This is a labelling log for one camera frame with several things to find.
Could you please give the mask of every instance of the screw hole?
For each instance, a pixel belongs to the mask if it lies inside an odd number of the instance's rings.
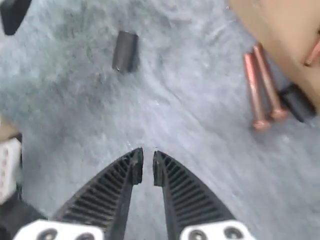
[[[207,236],[203,231],[194,230],[189,233],[188,240],[207,240]]]
[[[95,237],[91,233],[83,233],[76,240],[95,240]]]
[[[227,227],[224,230],[224,235],[227,239],[243,239],[244,235],[242,232],[235,227]]]
[[[56,239],[57,230],[50,228],[40,233],[36,240],[54,240]]]

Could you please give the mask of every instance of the black cylinder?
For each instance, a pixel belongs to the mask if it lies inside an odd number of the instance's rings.
[[[113,53],[112,68],[118,72],[131,72],[137,51],[138,35],[119,31]]]

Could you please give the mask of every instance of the black rubber cylinder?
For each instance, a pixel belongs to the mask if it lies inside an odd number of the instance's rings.
[[[119,31],[113,53],[112,68],[121,73],[131,72],[137,51],[138,35]]]
[[[282,103],[298,121],[305,123],[316,115],[315,107],[296,84],[281,90],[279,95]]]

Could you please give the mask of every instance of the white plastic part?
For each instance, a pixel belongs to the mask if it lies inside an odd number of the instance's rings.
[[[44,236],[45,233],[54,231],[54,236]],[[13,240],[104,240],[102,229],[96,226],[79,225],[73,223],[64,223],[47,220],[34,221],[21,228]]]
[[[193,233],[203,233],[194,238]],[[232,234],[232,231],[240,233],[241,237],[237,238],[237,234]],[[180,235],[180,240],[256,240],[249,232],[248,228],[241,222],[236,220],[220,221],[201,225],[187,226]]]
[[[0,205],[17,189],[17,172],[20,166],[22,145],[16,138],[0,143]]]

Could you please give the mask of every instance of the bolt shaft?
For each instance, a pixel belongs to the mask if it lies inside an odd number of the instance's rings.
[[[257,74],[254,65],[254,55],[251,52],[244,54],[243,61],[254,115],[252,124],[256,130],[264,130],[270,126],[270,123],[266,120],[265,111],[260,97]]]
[[[313,49],[310,51],[308,56],[304,61],[304,65],[307,67],[311,67],[311,65],[320,57],[320,39],[314,45]]]
[[[272,108],[270,116],[274,120],[285,119],[288,116],[288,111],[283,109],[281,106],[281,101],[275,87],[275,81],[271,74],[262,45],[260,43],[254,45],[253,52],[257,60],[262,82]]]

